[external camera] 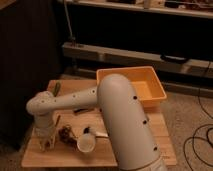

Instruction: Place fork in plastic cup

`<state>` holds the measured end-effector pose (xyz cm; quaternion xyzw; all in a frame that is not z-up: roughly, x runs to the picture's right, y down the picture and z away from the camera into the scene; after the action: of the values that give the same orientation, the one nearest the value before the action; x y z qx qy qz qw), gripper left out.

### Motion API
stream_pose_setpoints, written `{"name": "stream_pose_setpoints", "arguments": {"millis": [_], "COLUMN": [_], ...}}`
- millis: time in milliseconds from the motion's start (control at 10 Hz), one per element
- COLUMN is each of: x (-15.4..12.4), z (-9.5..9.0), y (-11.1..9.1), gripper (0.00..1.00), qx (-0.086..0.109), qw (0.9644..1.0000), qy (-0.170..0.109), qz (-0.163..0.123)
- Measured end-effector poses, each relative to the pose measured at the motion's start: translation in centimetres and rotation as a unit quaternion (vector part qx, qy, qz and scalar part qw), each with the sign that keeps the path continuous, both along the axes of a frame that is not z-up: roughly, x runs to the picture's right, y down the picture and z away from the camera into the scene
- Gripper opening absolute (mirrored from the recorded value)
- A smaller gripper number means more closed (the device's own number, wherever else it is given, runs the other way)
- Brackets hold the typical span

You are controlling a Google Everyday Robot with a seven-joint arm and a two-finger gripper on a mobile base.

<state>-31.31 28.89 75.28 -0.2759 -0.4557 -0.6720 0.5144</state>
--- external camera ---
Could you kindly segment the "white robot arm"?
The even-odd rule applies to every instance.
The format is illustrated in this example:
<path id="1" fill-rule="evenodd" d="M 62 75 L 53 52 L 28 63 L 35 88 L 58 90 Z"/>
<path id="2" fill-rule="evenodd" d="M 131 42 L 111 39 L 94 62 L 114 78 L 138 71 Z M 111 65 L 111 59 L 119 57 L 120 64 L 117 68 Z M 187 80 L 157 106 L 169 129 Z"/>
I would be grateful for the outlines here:
<path id="1" fill-rule="evenodd" d="M 94 106 L 101 109 L 121 170 L 167 171 L 136 90 L 121 74 L 107 75 L 95 87 L 62 96 L 40 92 L 27 102 L 26 109 L 34 116 L 37 135 L 48 140 L 54 130 L 54 111 Z"/>

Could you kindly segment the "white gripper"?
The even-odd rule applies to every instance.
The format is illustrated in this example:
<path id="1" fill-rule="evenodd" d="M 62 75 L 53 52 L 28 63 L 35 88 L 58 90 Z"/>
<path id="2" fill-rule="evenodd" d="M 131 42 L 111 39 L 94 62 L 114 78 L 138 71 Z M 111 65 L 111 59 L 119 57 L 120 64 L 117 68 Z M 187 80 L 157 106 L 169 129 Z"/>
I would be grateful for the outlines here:
<path id="1" fill-rule="evenodd" d="M 49 143 L 49 148 L 55 147 L 55 123 L 52 115 L 36 115 L 35 116 L 35 133 L 40 141 L 40 150 L 46 151 L 46 143 Z"/>

